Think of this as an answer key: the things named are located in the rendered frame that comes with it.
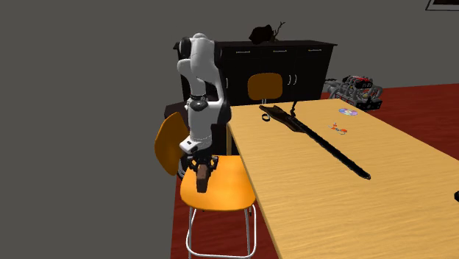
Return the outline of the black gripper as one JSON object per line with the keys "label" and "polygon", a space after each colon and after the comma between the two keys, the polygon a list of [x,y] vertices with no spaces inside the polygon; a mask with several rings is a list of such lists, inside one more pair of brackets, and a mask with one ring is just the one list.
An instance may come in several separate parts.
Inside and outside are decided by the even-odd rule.
{"label": "black gripper", "polygon": [[192,156],[187,156],[188,168],[195,174],[197,173],[197,166],[206,165],[211,174],[218,166],[218,156],[212,156],[209,152],[196,152]]}

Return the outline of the brown wooden block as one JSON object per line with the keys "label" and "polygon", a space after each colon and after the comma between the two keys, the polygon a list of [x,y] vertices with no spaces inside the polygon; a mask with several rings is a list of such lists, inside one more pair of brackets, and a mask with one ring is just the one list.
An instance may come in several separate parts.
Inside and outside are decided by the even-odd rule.
{"label": "brown wooden block", "polygon": [[198,171],[196,173],[196,190],[198,193],[207,192],[210,175],[211,175],[211,170],[207,165],[205,164],[199,165]]}

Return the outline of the orange chair with white legs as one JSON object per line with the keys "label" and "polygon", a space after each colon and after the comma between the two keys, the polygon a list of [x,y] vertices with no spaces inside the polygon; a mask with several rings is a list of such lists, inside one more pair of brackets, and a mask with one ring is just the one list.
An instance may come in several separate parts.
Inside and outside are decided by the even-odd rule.
{"label": "orange chair with white legs", "polygon": [[[177,174],[180,159],[187,155],[179,148],[179,143],[188,137],[188,129],[182,116],[175,112],[164,120],[154,142],[156,158],[167,173]],[[257,233],[257,228],[249,227],[249,213],[257,218],[255,209],[255,193],[249,181],[242,159],[237,155],[219,155],[218,166],[211,173],[207,192],[198,193],[196,190],[196,174],[187,169],[180,185],[181,200],[189,206],[188,231],[185,247],[188,259],[193,256],[201,258],[220,259],[252,259],[257,248],[257,238],[251,234]],[[246,225],[246,254],[245,255],[215,255],[203,254],[192,250],[193,222],[198,210],[228,212],[242,210]]]}
{"label": "orange chair with white legs", "polygon": [[247,82],[247,91],[253,101],[278,99],[283,92],[282,76],[272,72],[252,75]]}

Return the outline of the black cabinet with decoration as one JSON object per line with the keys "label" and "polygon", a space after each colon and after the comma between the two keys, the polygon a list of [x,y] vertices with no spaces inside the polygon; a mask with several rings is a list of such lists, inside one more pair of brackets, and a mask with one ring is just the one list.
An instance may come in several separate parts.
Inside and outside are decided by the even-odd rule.
{"label": "black cabinet with decoration", "polygon": [[335,44],[276,36],[266,25],[255,27],[248,41],[215,42],[215,64],[229,105],[320,98]]}

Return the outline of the long black sheathed sword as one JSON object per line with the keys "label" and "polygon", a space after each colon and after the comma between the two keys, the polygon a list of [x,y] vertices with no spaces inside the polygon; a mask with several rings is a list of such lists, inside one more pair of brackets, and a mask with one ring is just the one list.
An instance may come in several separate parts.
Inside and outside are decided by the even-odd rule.
{"label": "long black sheathed sword", "polygon": [[295,114],[297,101],[294,101],[291,110],[289,113],[285,112],[282,108],[278,107],[277,105],[273,105],[272,107],[264,106],[263,104],[259,106],[259,108],[264,112],[264,114],[268,115],[270,118],[284,124],[293,132],[300,132],[308,135],[312,138],[317,144],[319,144],[322,148],[327,150],[333,157],[341,161],[346,167],[352,170],[356,175],[362,177],[363,179],[370,180],[371,175],[363,168],[361,168],[358,164],[356,164],[353,160],[349,159],[344,153],[340,150],[336,149],[331,143],[323,139],[320,135],[314,132],[309,126],[303,124]]}

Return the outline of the light wooden table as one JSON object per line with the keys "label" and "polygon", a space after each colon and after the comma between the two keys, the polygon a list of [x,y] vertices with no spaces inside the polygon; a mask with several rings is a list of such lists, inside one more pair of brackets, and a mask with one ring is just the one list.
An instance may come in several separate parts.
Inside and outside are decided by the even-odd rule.
{"label": "light wooden table", "polygon": [[264,121],[257,105],[232,109],[228,127],[279,259],[459,259],[459,160],[341,108],[325,99],[295,111],[370,180],[308,135]]}

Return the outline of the grey engine machine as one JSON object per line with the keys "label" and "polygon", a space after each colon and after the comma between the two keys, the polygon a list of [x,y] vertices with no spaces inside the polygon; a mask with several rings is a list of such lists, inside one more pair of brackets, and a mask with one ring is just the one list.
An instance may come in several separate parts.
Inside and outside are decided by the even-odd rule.
{"label": "grey engine machine", "polygon": [[340,99],[360,110],[379,110],[383,88],[375,85],[372,78],[349,75],[343,79],[326,79],[324,89],[330,99]]}

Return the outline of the framed wall picture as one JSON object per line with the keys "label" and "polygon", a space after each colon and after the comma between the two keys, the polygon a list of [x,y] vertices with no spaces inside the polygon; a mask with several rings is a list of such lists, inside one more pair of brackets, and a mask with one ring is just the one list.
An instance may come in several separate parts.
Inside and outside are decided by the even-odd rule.
{"label": "framed wall picture", "polygon": [[429,0],[426,11],[459,11],[459,0]]}

